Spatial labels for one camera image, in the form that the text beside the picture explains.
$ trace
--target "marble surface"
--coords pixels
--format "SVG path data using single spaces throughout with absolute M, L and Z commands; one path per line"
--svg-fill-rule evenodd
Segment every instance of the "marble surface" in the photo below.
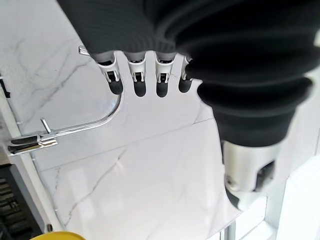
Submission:
M 219 144 L 212 119 L 42 175 L 66 229 L 88 240 L 206 239 L 239 214 Z

